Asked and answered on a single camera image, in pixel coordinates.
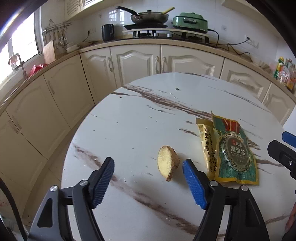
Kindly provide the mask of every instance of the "cut ginger piece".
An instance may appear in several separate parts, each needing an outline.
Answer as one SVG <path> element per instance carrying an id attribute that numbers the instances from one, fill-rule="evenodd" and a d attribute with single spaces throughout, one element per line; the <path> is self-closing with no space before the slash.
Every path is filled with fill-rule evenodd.
<path id="1" fill-rule="evenodd" d="M 173 171 L 178 168 L 180 159 L 170 146 L 163 146 L 158 152 L 157 165 L 161 175 L 169 182 L 173 177 Z"/>

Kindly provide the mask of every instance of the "green food package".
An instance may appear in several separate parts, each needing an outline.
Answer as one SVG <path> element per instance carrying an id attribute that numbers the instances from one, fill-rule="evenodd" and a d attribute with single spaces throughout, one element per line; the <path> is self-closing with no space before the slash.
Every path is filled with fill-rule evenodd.
<path id="1" fill-rule="evenodd" d="M 196 118 L 208 178 L 220 182 L 259 184 L 256 159 L 239 123 L 211 115 L 212 121 Z"/>

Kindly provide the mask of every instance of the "round label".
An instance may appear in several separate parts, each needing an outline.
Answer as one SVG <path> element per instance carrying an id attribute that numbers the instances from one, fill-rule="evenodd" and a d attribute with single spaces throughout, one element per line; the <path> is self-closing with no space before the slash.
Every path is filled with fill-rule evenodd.
<path id="1" fill-rule="evenodd" d="M 250 165 L 250 157 L 243 140 L 235 133 L 227 134 L 223 140 L 226 160 L 237 171 L 245 171 Z"/>

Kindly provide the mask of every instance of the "round marble table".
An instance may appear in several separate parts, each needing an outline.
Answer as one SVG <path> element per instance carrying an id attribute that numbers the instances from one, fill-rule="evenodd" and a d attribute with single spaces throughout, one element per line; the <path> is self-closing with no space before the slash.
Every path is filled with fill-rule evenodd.
<path id="1" fill-rule="evenodd" d="M 258 186 L 248 185 L 266 222 L 270 240 L 280 240 L 295 202 L 295 181 L 267 153 L 284 131 L 271 112 L 239 86 L 213 77 L 167 73 L 136 80 L 103 99 L 78 128 L 68 149 L 62 187 L 87 179 L 106 157 L 115 161 L 104 200 L 95 210 L 105 240 L 192 240 L 204 211 L 195 204 L 182 165 L 166 182 L 157 154 L 169 145 L 181 160 L 206 172 L 195 118 L 237 120 L 249 138 L 259 169 Z M 237 183 L 224 183 L 238 188 Z M 223 240 L 229 207 L 218 239 Z M 72 206 L 73 237 L 80 240 Z"/>

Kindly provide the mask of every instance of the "green pot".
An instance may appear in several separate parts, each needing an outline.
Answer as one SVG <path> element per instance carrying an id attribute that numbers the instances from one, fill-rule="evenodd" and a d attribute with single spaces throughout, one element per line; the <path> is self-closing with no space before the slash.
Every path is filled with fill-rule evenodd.
<path id="1" fill-rule="evenodd" d="M 173 18 L 174 28 L 196 30 L 207 33 L 207 20 L 195 13 L 182 12 Z"/>

